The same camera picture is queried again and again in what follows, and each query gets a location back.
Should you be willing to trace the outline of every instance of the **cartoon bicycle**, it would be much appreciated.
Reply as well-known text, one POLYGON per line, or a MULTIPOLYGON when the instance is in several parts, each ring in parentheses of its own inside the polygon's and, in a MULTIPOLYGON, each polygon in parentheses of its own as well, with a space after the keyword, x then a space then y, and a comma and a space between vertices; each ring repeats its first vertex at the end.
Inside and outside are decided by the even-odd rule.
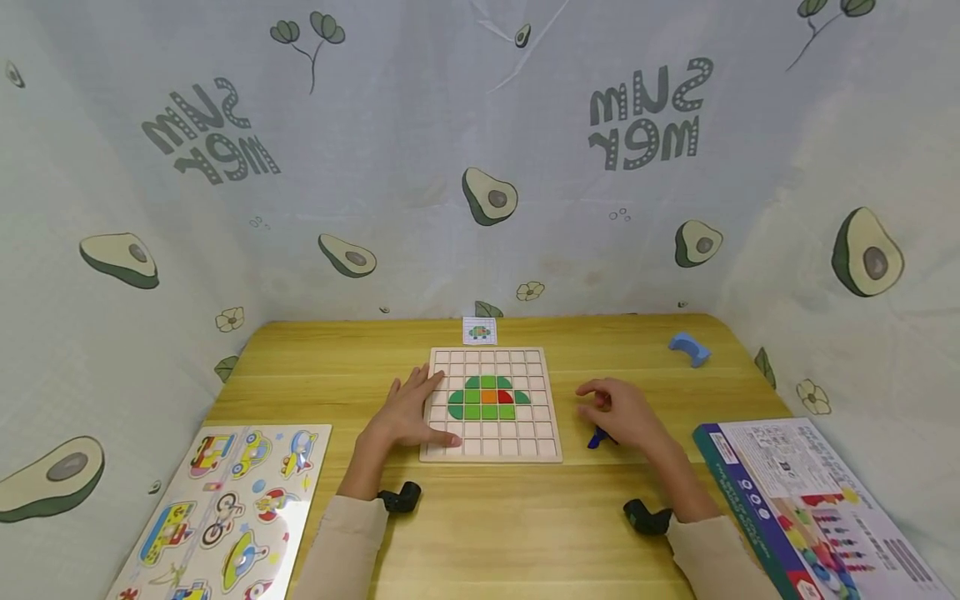
POLYGON ((233 520, 244 514, 244 507, 234 492, 227 492, 217 500, 217 519, 204 529, 200 537, 201 546, 211 548, 228 533, 233 531, 233 520))

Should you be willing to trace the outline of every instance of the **child's hand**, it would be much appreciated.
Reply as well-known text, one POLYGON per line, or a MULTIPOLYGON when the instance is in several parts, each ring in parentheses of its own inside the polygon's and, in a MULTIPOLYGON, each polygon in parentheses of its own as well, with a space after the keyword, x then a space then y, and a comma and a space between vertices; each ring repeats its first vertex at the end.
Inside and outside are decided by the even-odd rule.
POLYGON ((428 379, 428 371, 426 364, 414 367, 402 386, 399 379, 394 379, 383 408, 373 416, 361 435, 388 447, 395 444, 460 445, 462 441, 457 436, 431 429, 423 421, 423 403, 444 378, 444 372, 440 371, 428 379))
POLYGON ((644 453, 669 445, 673 439, 643 392, 619 379, 592 379, 577 388, 577 396, 593 392, 593 402, 577 407, 580 416, 599 426, 619 443, 644 453))

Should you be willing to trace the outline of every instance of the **child's right hand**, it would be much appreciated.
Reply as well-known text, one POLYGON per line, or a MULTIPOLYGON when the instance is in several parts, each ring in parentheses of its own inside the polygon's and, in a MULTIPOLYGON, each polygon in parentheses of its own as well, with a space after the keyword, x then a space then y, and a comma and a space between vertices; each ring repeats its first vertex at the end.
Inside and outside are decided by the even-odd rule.
POLYGON ((593 392, 593 401, 577 407, 580 416, 599 426, 620 444, 645 454, 672 447, 674 440, 635 385, 619 379, 592 379, 577 396, 593 392))

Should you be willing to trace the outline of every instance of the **child's left hand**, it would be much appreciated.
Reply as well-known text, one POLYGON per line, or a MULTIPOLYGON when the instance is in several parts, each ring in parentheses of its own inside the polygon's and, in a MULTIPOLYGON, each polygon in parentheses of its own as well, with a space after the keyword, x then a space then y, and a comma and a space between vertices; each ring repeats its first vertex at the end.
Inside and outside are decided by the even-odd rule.
POLYGON ((422 367, 414 367, 406 383, 400 385, 399 379, 394 379, 383 404, 361 436, 372 438, 381 443, 393 446, 439 444, 443 446, 458 446, 463 441, 445 431, 431 429, 423 421, 423 403, 430 393, 437 389, 444 372, 436 372, 427 378, 429 367, 426 363, 422 367))

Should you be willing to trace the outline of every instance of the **white fabric wall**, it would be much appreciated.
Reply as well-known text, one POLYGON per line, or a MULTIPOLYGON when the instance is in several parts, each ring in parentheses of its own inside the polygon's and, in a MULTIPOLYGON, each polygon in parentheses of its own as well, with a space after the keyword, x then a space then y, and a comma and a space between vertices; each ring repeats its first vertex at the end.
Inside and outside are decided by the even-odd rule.
POLYGON ((838 18, 789 70, 811 30, 797 7, 760 0, 10 0, 0 11, 0 62, 26 83, 0 80, 10 174, 0 202, 14 215, 0 226, 11 322, 0 477, 74 435, 97 437, 108 461, 74 511, 0 523, 28 549, 0 567, 11 595, 50 563, 70 574, 51 594, 106 589, 151 509, 145 487, 165 479, 216 395, 213 366, 259 324, 457 317, 477 300, 508 317, 717 314, 751 350, 767 347, 798 411, 802 380, 828 389, 827 433, 921 548, 957 552, 955 531, 933 529, 960 462, 946 387, 956 351, 955 5, 888 0, 848 17, 832 0, 811 22, 838 18), (270 31, 296 21, 296 44, 312 54, 312 11, 334 16, 345 39, 320 48, 310 93, 311 59, 270 31), (517 48, 526 23, 530 40, 517 48), (678 110, 674 92, 703 59, 709 77, 678 100, 703 103, 678 110), (637 114, 635 71, 656 99, 663 66, 666 107, 637 114), (614 108, 604 122, 601 110, 591 124, 593 93, 620 84, 626 117, 614 108), (223 122, 200 131, 172 92, 223 122), (194 139, 148 137, 142 124, 168 107, 194 139), (641 133, 626 143, 641 118, 661 136, 696 118, 695 156, 624 168, 642 154, 641 133), (613 128, 608 170, 589 140, 613 128), (230 180, 239 161, 215 159, 231 152, 215 134, 234 145, 255 136, 275 168, 245 163, 247 175, 230 180), (220 182, 175 168, 192 148, 220 182), (461 185, 469 167, 516 188, 508 219, 474 221, 461 185), (907 264, 870 299, 829 266, 832 236, 861 205, 907 264), (675 235, 688 220, 723 241, 682 268, 675 235), (126 231, 156 260, 157 288, 79 257, 81 239, 126 231), (321 234, 366 249, 376 269, 341 275, 321 234), (220 331, 215 317, 235 306, 245 324, 220 331), (926 485, 895 492, 901 481, 926 485), (104 527, 109 536, 91 542, 104 527))

